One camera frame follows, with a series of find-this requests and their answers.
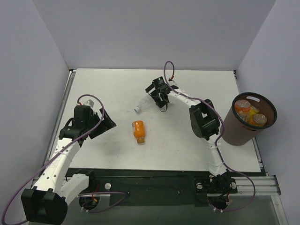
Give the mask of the clear plastic bottle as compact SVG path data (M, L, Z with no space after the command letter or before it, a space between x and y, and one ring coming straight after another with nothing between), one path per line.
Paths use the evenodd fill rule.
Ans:
M155 101L149 95L143 97L134 107L134 112L137 114L148 111L151 107L156 106Z

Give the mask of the orange floral tea bottle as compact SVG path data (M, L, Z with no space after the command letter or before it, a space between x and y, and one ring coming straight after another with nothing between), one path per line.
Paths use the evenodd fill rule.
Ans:
M246 118L249 115L250 108L251 104L245 99L237 100L234 104L234 109L241 118Z

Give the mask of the yellow bottle blue cap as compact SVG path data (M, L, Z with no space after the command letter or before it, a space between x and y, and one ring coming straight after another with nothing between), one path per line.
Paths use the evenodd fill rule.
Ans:
M254 114L257 114L259 113L259 109L254 107L254 106L251 106L248 111L246 111L244 113L245 117L244 117L244 121L248 121Z

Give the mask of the orange bottle navy label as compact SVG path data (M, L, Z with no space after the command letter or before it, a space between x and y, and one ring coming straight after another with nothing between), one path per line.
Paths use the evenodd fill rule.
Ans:
M249 120L248 124L256 126L256 127L263 127L267 122L267 117L261 113L253 114Z

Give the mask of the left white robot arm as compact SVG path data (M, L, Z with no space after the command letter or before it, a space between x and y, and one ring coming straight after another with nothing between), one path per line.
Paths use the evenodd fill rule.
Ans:
M51 163L43 170L31 189L24 189L21 201L27 221L60 225L69 204L82 192L96 189L94 172L78 170L68 182L69 166L87 139L93 139L116 127L104 109L94 112L90 105L77 105L74 115L61 129Z

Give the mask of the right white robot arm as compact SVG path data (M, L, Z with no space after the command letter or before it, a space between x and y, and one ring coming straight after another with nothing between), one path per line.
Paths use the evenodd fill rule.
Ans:
M185 94L175 84L168 85L162 77L154 79L145 92L159 108L175 104L189 113L193 133L202 140L208 149L208 166L210 172L209 187L215 191L230 187L231 181L224 159L218 149L220 121L209 99L198 100Z

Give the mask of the brown round bin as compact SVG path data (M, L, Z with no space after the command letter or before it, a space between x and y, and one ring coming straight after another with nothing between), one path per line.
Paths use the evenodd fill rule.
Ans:
M264 96L245 92L235 97L221 127L222 138L230 145L241 146L277 120L275 106Z

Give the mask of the short orange juice bottle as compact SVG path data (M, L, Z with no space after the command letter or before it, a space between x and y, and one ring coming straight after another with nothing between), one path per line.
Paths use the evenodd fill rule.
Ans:
M138 144L145 143L145 127L144 122L141 120L134 121L132 123L133 135Z

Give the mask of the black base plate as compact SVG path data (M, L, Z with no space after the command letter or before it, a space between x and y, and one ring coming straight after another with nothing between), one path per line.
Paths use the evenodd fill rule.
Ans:
M209 200L225 203L227 194L237 193L235 179L229 172L213 177L201 171L160 171L123 169L79 169L67 171L70 178L76 173L92 176L93 186L104 192L105 184L111 184L110 204L126 193L121 206L208 206Z

